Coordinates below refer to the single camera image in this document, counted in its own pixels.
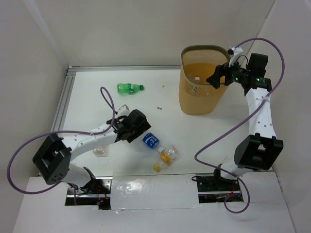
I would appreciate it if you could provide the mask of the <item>clear bottle blue label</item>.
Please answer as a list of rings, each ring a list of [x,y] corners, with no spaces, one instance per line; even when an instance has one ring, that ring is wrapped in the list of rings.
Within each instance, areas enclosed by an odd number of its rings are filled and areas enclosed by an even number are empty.
[[[142,141],[148,148],[152,150],[156,150],[159,153],[162,153],[164,151],[164,146],[161,144],[160,140],[152,133],[146,133]]]

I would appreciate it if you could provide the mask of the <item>clear bottle red label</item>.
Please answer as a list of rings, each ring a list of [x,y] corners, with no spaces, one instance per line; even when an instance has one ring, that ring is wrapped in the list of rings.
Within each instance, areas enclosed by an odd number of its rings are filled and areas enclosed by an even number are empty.
[[[107,157],[108,156],[108,146],[100,146],[93,150],[96,157]]]

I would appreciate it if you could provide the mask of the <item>clear bottle yellow cap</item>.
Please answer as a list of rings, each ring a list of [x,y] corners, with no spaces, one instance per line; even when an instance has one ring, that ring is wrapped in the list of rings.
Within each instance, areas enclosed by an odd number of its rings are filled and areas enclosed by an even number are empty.
[[[157,149],[158,157],[153,165],[156,172],[166,169],[179,155],[178,150],[173,145],[160,146]]]

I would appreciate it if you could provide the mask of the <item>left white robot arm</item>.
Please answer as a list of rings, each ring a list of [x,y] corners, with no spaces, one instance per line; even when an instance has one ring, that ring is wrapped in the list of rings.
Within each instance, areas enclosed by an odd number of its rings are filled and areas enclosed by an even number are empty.
[[[131,143],[150,129],[147,117],[140,110],[133,110],[127,116],[108,120],[102,126],[72,136],[49,135],[33,157],[33,163],[40,171],[47,185],[60,182],[74,184],[84,193],[92,193],[96,188],[96,178],[86,166],[72,164],[76,157],[99,146],[107,146],[119,141]]]

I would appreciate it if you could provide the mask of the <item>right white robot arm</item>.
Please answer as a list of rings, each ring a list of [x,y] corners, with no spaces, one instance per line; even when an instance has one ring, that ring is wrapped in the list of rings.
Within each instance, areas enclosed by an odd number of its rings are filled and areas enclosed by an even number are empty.
[[[229,182],[245,173],[269,170],[283,150],[283,141],[277,139],[272,123],[270,99],[272,90],[270,79],[265,78],[268,56],[253,53],[246,67],[241,67],[238,59],[241,53],[231,53],[228,63],[218,65],[207,82],[219,87],[221,79],[224,85],[239,83],[244,89],[249,109],[249,135],[236,147],[234,158],[220,164],[214,170],[212,185],[224,190]]]

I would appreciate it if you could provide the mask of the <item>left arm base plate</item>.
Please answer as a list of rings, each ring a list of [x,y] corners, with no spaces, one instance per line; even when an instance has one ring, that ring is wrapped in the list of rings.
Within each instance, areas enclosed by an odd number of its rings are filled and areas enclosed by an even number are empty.
[[[69,184],[65,206],[95,206],[99,210],[111,209],[111,186],[113,177],[96,177],[84,187]]]

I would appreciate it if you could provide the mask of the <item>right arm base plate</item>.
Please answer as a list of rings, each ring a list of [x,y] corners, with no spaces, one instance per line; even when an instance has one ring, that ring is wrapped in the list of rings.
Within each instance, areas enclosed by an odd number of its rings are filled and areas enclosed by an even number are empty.
[[[237,181],[230,183],[216,182],[213,176],[195,175],[191,178],[196,182],[199,203],[224,202],[228,197],[228,202],[243,202],[240,185]]]

